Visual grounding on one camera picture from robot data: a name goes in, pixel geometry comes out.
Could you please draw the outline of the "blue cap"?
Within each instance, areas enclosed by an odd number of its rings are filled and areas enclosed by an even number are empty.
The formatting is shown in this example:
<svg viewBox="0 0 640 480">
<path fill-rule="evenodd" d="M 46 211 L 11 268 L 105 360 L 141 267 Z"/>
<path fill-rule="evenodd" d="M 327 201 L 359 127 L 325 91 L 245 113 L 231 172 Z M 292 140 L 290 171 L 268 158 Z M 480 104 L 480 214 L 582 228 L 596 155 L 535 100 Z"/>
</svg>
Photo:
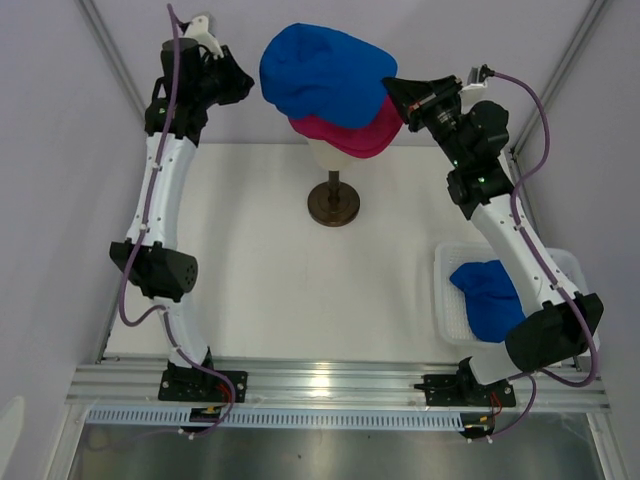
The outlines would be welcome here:
<svg viewBox="0 0 640 480">
<path fill-rule="evenodd" d="M 525 320 L 518 293 L 499 260 L 464 263 L 449 281 L 463 294 L 470 330 L 480 341 L 501 343 Z"/>
<path fill-rule="evenodd" d="M 343 128 L 369 125 L 398 65 L 366 41 L 324 26 L 295 23 L 267 45 L 259 76 L 264 99 L 290 119 L 309 116 Z"/>
</svg>

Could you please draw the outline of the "cream mannequin head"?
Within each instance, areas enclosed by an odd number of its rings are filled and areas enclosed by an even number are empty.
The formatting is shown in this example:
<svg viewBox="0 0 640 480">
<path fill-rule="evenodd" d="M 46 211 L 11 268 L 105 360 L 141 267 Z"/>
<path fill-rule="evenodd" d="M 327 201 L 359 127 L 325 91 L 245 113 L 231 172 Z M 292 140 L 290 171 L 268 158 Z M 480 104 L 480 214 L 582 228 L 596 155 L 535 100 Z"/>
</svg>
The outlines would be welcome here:
<svg viewBox="0 0 640 480">
<path fill-rule="evenodd" d="M 324 140 L 307 139 L 316 163 L 327 171 L 327 180 L 316 185 L 309 193 L 307 207 L 317 223 L 326 227 L 342 227 L 351 223 L 360 210 L 360 196 L 340 173 L 356 158 L 337 149 Z"/>
</svg>

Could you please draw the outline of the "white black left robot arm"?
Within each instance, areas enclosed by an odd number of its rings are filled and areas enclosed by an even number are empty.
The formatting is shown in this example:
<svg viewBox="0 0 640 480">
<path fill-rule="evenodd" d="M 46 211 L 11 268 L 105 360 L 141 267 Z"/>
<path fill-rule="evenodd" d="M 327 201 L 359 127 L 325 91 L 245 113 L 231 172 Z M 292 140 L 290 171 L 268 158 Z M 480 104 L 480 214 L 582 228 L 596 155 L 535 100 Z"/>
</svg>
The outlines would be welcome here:
<svg viewBox="0 0 640 480">
<path fill-rule="evenodd" d="M 194 400 L 209 398 L 216 382 L 210 348 L 197 324 L 191 292 L 199 265 L 178 248 L 180 202 L 210 107 L 245 99 L 253 79 L 216 39 L 183 37 L 161 50 L 163 74 L 144 116 L 146 163 L 140 197 L 126 237 L 110 245 L 122 273 L 118 314 L 139 326 L 157 314 L 170 348 L 167 387 L 181 385 Z"/>
</svg>

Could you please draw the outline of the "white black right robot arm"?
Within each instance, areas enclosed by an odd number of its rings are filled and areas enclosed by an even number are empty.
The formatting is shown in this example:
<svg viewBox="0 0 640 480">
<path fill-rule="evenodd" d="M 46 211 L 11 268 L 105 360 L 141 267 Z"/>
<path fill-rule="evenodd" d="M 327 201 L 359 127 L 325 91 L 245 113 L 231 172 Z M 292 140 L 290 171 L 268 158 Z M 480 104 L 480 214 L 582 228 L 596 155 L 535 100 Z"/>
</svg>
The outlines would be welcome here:
<svg viewBox="0 0 640 480">
<path fill-rule="evenodd" d="M 492 387 L 589 353 L 598 372 L 595 333 L 604 313 L 595 293 L 584 294 L 546 251 L 520 210 L 520 184 L 513 183 L 499 156 L 509 140 L 508 111 L 489 100 L 463 105 L 459 78 L 431 81 L 386 77 L 382 81 L 412 132 L 427 129 L 451 162 L 447 190 L 452 202 L 484 236 L 518 294 L 525 319 L 503 342 L 460 362 L 456 392 L 477 404 Z"/>
</svg>

